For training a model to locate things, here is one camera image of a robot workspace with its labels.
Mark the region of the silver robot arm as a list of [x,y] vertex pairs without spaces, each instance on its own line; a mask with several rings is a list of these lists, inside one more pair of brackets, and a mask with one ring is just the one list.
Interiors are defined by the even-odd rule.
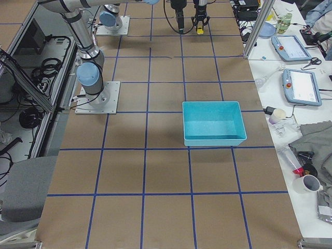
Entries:
[[65,21],[79,50],[82,65],[77,68],[77,79],[85,90],[87,103],[92,106],[104,105],[110,93],[105,89],[102,77],[104,54],[100,51],[82,17],[82,10],[101,6],[107,18],[100,18],[103,25],[115,27],[118,5],[127,1],[38,1],[45,9],[58,13]]
[[[187,6],[187,1],[170,1],[171,8],[175,11],[176,22],[178,30],[176,30],[169,21],[166,13],[165,4],[163,1],[163,12],[164,16],[170,26],[170,28],[177,34],[187,34],[193,28],[196,29],[197,34],[204,33],[204,27],[208,25],[210,17],[207,13],[207,5],[212,4],[207,1],[193,1],[195,8],[195,15],[191,17],[192,27],[189,31],[184,31],[184,12],[183,9]],[[118,30],[122,27],[122,20],[119,16],[119,4],[103,5],[103,10],[99,13],[100,23],[107,29],[111,31]]]

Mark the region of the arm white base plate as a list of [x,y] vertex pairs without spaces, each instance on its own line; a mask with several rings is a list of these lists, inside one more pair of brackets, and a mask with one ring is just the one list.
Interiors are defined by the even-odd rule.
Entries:
[[78,99],[75,108],[76,115],[103,115],[117,113],[117,105],[120,92],[119,81],[105,81],[104,90],[94,99],[94,96],[87,95],[83,87],[81,87],[80,95],[84,95]]
[[100,20],[97,27],[97,36],[121,36],[127,35],[129,30],[130,16],[117,16],[114,20],[111,17]]

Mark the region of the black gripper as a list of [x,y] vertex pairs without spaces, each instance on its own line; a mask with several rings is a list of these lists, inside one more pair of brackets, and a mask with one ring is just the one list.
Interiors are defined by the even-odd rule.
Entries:
[[191,17],[192,21],[192,29],[197,26],[196,19],[203,19],[202,21],[202,28],[208,25],[210,17],[207,13],[207,4],[206,0],[193,0],[194,8],[195,8],[195,15]]

